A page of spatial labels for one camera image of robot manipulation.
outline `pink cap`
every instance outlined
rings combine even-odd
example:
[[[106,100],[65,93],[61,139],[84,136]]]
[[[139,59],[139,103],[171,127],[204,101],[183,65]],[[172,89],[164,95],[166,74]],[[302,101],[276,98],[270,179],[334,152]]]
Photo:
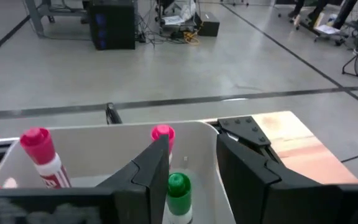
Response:
[[[20,137],[20,144],[37,165],[47,164],[55,157],[50,133],[45,128],[32,128]]]
[[[155,141],[160,138],[161,135],[167,134],[169,139],[169,153],[172,151],[173,141],[175,140],[175,130],[166,124],[160,124],[152,129],[152,140]]]

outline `concrete floor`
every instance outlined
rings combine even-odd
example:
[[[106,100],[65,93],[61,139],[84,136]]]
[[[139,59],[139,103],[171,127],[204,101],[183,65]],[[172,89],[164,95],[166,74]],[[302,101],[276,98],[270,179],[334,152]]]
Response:
[[[20,0],[9,2],[21,6]],[[149,2],[141,0],[140,8],[146,12]],[[221,26],[217,38],[201,37],[197,47],[137,44],[136,50],[97,52],[89,41],[38,39],[30,24],[25,24],[0,48],[0,112],[15,116],[26,109],[81,108],[110,101],[186,98],[191,102],[214,96],[260,96],[166,103],[119,110],[119,114],[123,122],[132,123],[290,110],[340,160],[358,156],[358,90],[346,92],[344,88],[358,87],[358,79],[341,75],[342,65],[353,56],[351,51],[324,41],[313,43],[309,32],[295,31],[285,18],[277,17],[279,12],[286,14],[286,9],[202,4],[201,10],[212,12]],[[8,12],[0,8],[0,13]],[[25,16],[21,8],[9,15],[12,25],[0,21],[0,38]],[[45,23],[45,30],[59,37],[88,33],[78,18],[59,18],[52,26]],[[338,88],[344,89],[318,93]],[[261,95],[272,92],[291,96]],[[0,119],[0,138],[18,136],[31,126],[105,123],[102,111],[33,115]],[[345,165],[358,177],[358,159]]]

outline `desk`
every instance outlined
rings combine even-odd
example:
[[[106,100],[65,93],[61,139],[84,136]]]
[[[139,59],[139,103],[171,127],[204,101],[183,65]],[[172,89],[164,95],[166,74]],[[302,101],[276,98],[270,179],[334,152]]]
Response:
[[[254,114],[252,117],[289,169],[322,184],[358,183],[357,178],[292,112]]]

